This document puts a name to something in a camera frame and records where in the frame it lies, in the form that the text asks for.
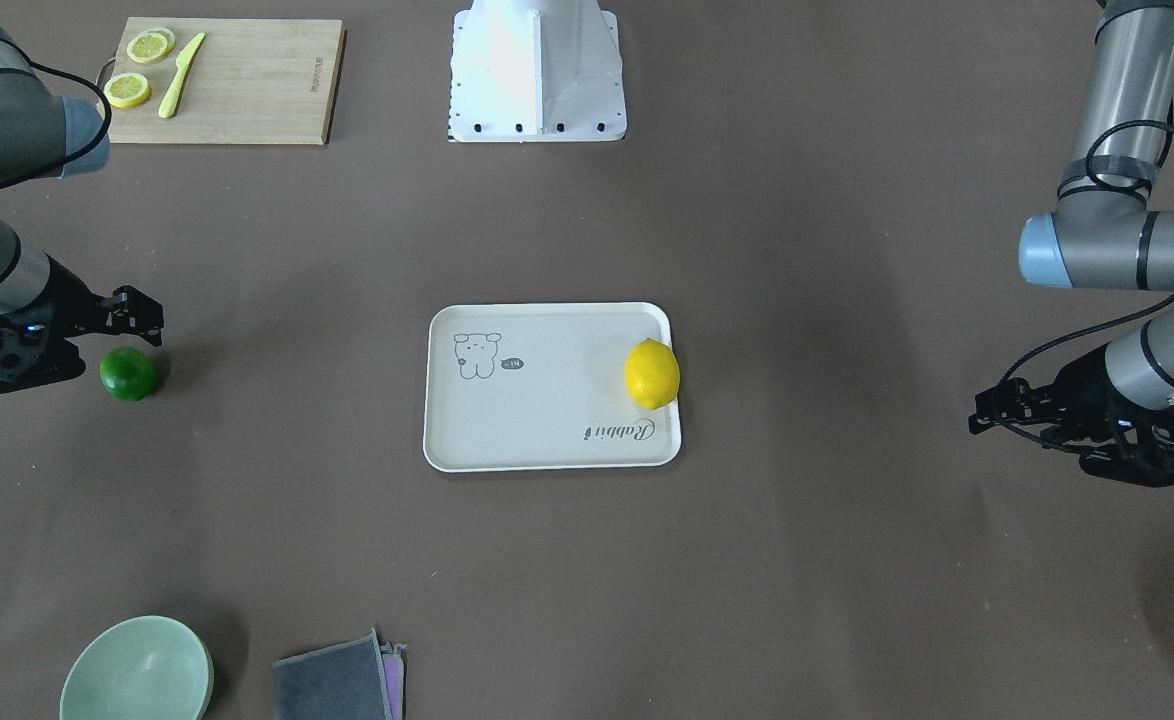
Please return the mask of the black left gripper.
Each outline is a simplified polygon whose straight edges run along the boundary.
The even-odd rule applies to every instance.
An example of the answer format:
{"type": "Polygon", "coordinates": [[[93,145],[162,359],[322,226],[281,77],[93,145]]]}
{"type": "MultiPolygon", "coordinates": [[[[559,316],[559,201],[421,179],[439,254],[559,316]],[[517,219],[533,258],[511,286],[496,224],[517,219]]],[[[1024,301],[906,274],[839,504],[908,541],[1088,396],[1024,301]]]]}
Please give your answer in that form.
{"type": "Polygon", "coordinates": [[[1149,409],[1128,401],[1105,372],[1104,357],[1072,361],[1048,386],[1016,377],[977,392],[970,435],[1001,424],[1035,446],[1077,457],[1091,477],[1174,486],[1174,404],[1149,409]]]}

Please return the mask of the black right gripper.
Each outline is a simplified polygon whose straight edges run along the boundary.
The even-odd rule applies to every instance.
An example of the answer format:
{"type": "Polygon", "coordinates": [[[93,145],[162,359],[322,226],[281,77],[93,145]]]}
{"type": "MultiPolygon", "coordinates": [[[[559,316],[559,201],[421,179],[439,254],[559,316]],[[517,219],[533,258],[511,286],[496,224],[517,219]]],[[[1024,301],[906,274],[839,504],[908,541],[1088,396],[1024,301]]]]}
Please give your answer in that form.
{"type": "Polygon", "coordinates": [[[60,263],[48,269],[31,304],[0,312],[0,393],[80,377],[85,361],[70,338],[81,334],[129,334],[162,346],[166,310],[147,292],[124,284],[106,297],[60,263]]]}

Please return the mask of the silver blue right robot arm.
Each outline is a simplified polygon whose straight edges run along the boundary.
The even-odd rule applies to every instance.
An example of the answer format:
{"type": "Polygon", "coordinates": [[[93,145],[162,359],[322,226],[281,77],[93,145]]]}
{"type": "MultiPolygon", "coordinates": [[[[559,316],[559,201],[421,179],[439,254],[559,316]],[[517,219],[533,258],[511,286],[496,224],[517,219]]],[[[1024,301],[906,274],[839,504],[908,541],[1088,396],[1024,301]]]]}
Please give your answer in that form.
{"type": "MultiPolygon", "coordinates": [[[[110,159],[104,102],[52,94],[0,26],[0,190],[101,169],[110,159]]],[[[131,285],[101,295],[0,218],[0,395],[85,374],[75,338],[130,334],[161,346],[166,311],[131,285]]]]}

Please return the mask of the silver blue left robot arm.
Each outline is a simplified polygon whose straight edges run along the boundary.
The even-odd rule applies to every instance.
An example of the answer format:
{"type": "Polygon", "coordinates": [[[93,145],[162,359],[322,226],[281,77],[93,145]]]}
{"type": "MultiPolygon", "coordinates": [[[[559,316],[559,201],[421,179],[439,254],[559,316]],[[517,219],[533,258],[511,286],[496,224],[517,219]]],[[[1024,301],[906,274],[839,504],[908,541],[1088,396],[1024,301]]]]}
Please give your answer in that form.
{"type": "Polygon", "coordinates": [[[1026,282],[1163,292],[1135,331],[1048,386],[1008,369],[974,398],[971,433],[1006,428],[1087,475],[1174,486],[1174,1],[1104,1],[1097,58],[1054,211],[1023,226],[1026,282]]]}

